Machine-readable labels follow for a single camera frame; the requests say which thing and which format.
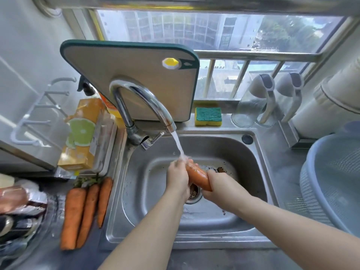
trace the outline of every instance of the curved faucet spout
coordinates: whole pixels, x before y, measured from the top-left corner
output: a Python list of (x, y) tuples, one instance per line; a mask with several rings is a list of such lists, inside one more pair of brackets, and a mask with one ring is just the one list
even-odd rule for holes
[(141, 98), (153, 110), (167, 132), (172, 133), (176, 130), (175, 123), (169, 111), (149, 89), (134, 79), (129, 77), (120, 77), (111, 81), (109, 89), (110, 93), (114, 96), (117, 109), (124, 120), (128, 137), (134, 145), (140, 145), (146, 140), (147, 136), (135, 126), (133, 120), (131, 119), (128, 108), (126, 107), (124, 99), (121, 95), (121, 88), (128, 89)]

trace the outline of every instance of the sink drain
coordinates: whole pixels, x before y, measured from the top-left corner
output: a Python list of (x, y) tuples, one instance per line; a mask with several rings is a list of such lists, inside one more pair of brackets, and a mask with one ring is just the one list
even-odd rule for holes
[(187, 204), (194, 204), (196, 203), (198, 200), (200, 200), (202, 197), (202, 193), (201, 193), (201, 189), (200, 187), (192, 184), (190, 186), (190, 197), (189, 199), (186, 201)]

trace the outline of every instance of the hand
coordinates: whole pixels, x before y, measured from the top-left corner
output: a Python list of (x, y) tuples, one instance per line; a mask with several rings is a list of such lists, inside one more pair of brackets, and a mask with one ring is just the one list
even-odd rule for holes
[(223, 210), (237, 216), (241, 215), (254, 197), (225, 172), (216, 173), (210, 169), (207, 175), (212, 191), (202, 190), (205, 199), (217, 204)]
[(189, 176), (185, 168), (185, 161), (182, 159), (170, 163), (166, 173), (166, 190), (181, 195), (184, 203), (190, 196)]

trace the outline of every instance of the orange carrot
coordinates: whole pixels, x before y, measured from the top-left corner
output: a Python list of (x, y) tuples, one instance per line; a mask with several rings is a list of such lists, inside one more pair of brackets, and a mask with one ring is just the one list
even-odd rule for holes
[(86, 190), (71, 189), (65, 199), (65, 217), (61, 233), (61, 250), (72, 250), (76, 247), (77, 233), (83, 216)]
[(201, 187), (206, 191), (212, 191), (207, 173), (202, 170), (197, 164), (194, 164), (192, 159), (186, 163), (186, 171), (189, 175), (189, 182)]
[(103, 226), (106, 209), (108, 208), (112, 183), (113, 180), (111, 179), (111, 177), (106, 177), (101, 185), (97, 214), (97, 225), (99, 226), (99, 228)]
[(94, 184), (88, 189), (84, 208), (84, 215), (82, 217), (80, 232), (76, 242), (76, 248), (82, 247), (88, 237), (92, 225), (92, 220), (95, 214), (96, 203), (98, 201), (99, 188), (100, 187), (98, 184)]

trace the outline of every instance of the faucet handle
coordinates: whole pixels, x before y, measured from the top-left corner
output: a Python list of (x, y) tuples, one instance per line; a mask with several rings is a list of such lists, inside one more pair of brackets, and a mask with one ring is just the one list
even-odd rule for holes
[(148, 139), (146, 139), (144, 142), (141, 143), (141, 147), (144, 150), (147, 150), (148, 148), (150, 148), (152, 145), (154, 145), (154, 143), (156, 141), (158, 141), (158, 139), (160, 137), (162, 137), (165, 133), (164, 132), (159, 132), (154, 138), (149, 137)]

